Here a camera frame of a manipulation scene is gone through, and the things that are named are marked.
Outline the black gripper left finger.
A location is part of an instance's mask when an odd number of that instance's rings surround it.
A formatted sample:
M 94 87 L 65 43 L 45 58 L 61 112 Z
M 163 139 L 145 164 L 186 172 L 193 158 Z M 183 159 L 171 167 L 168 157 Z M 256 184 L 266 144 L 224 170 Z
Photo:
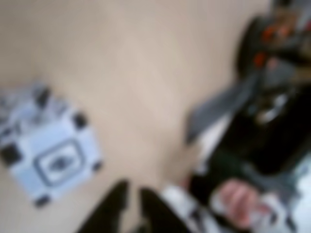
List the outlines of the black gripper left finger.
M 129 182 L 120 180 L 84 221 L 79 233 L 117 233 L 121 213 L 127 208 Z

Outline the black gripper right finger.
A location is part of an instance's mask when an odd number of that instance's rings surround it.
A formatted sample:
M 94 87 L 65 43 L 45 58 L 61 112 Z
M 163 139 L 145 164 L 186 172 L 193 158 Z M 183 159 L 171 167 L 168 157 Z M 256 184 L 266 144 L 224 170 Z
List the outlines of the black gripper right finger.
M 136 233 L 189 233 L 185 223 L 171 210 L 160 196 L 149 188 L 140 189 L 143 221 Z

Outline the person's hand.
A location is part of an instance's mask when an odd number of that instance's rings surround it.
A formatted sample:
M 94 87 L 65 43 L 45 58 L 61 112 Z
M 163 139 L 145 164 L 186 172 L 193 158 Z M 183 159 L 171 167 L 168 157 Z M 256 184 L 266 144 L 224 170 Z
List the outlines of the person's hand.
M 217 191 L 225 207 L 227 220 L 238 229 L 248 229 L 251 225 L 249 213 L 259 199 L 258 190 L 244 181 L 231 179 L 222 183 Z

